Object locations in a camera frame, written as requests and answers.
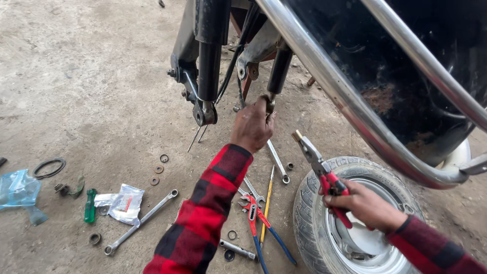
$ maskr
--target label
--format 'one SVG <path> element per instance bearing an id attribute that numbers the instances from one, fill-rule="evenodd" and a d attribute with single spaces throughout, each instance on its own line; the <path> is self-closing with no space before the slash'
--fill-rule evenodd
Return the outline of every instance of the label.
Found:
<path id="1" fill-rule="evenodd" d="M 130 202 L 132 202 L 132 195 L 124 194 L 122 201 L 118 206 L 118 211 L 127 212 L 127 210 L 129 210 Z"/>

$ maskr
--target red-handled pliers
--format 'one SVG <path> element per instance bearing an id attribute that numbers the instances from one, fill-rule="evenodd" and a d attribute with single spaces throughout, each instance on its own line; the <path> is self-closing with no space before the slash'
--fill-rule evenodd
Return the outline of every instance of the red-handled pliers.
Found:
<path id="1" fill-rule="evenodd" d="M 254 238 L 254 244 L 255 248 L 257 249 L 257 256 L 259 256 L 259 261 L 262 266 L 262 270 L 264 271 L 264 274 L 268 274 L 269 272 L 267 271 L 267 267 L 265 266 L 264 258 L 262 256 L 262 250 L 261 250 L 261 245 L 259 244 L 259 240 L 257 239 L 257 229 L 255 228 L 255 220 L 256 217 L 259 217 L 261 221 L 265 224 L 267 229 L 272 233 L 274 238 L 276 238 L 277 242 L 281 245 L 282 250 L 284 250 L 284 253 L 288 257 L 288 259 L 296 265 L 297 262 L 296 260 L 292 257 L 291 253 L 287 249 L 286 245 L 284 242 L 281 240 L 277 232 L 272 228 L 271 224 L 267 221 L 267 219 L 264 216 L 264 213 L 258 208 L 257 202 L 255 201 L 254 197 L 250 195 L 244 195 L 240 197 L 242 200 L 248 201 L 248 203 L 243 203 L 239 202 L 240 206 L 243 207 L 243 212 L 248 211 L 248 223 L 250 224 L 250 231 L 252 232 L 252 237 Z"/>
<path id="2" fill-rule="evenodd" d="M 301 135 L 298 130 L 293 132 L 292 136 L 294 141 L 300 145 L 301 151 L 303 152 L 304 157 L 306 157 L 308 163 L 311 164 L 316 177 L 318 177 L 321 182 L 321 187 L 323 188 L 324 192 L 333 196 L 350 195 L 348 188 L 333 173 L 330 165 L 323 160 L 321 153 L 319 153 L 310 140 Z M 332 207 L 332 209 L 346 228 L 352 228 L 352 222 L 348 219 L 346 211 L 343 208 Z"/>

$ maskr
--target tire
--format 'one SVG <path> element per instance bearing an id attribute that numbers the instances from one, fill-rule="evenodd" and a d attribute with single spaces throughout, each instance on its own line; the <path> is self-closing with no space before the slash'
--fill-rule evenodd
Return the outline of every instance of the tire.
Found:
<path id="1" fill-rule="evenodd" d="M 412 194 L 397 176 L 382 166 L 358 157 L 336 157 L 326 162 L 340 178 L 358 178 L 379 185 L 397 203 L 410 206 L 413 212 L 408 209 L 409 213 L 414 213 L 424 220 L 421 209 Z M 313 274 L 359 273 L 347 266 L 332 246 L 331 241 L 334 239 L 325 228 L 326 208 L 318 195 L 318 189 L 319 181 L 314 172 L 310 171 L 298 188 L 293 206 L 294 234 L 304 263 Z M 390 273 L 416 273 L 414 267 L 403 257 L 401 258 L 404 267 L 390 270 Z"/>

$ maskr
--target yellow screwdriver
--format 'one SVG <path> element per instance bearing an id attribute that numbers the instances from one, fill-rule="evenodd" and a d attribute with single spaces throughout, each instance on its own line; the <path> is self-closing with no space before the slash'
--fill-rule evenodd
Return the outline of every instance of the yellow screwdriver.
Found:
<path id="1" fill-rule="evenodd" d="M 267 213 L 269 212 L 269 203 L 271 200 L 271 191 L 272 191 L 272 177 L 274 177 L 274 167 L 276 165 L 272 166 L 272 172 L 271 172 L 271 180 L 269 181 L 269 190 L 267 191 L 267 200 L 265 203 L 265 211 L 264 211 L 264 216 L 267 218 Z M 262 243 L 264 242 L 264 234 L 265 234 L 265 224 L 262 224 L 262 233 L 261 233 L 261 248 L 262 248 Z"/>

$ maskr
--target plastic bag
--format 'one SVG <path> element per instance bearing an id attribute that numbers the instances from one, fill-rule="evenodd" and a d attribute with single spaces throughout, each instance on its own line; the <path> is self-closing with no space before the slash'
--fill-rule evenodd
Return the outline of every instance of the plastic bag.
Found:
<path id="1" fill-rule="evenodd" d="M 126 224 L 139 226 L 139 211 L 144 191 L 130 185 L 122 184 L 117 198 L 108 210 L 113 218 Z"/>
<path id="2" fill-rule="evenodd" d="M 97 194 L 94 197 L 94 206 L 95 207 L 100 207 L 100 206 L 106 206 L 106 205 L 112 205 L 113 201 L 118 197 L 118 194 Z"/>
<path id="3" fill-rule="evenodd" d="M 35 226 L 48 219 L 35 207 L 40 181 L 30 177 L 27 169 L 3 174 L 0 177 L 0 209 L 4 207 L 24 207 Z"/>

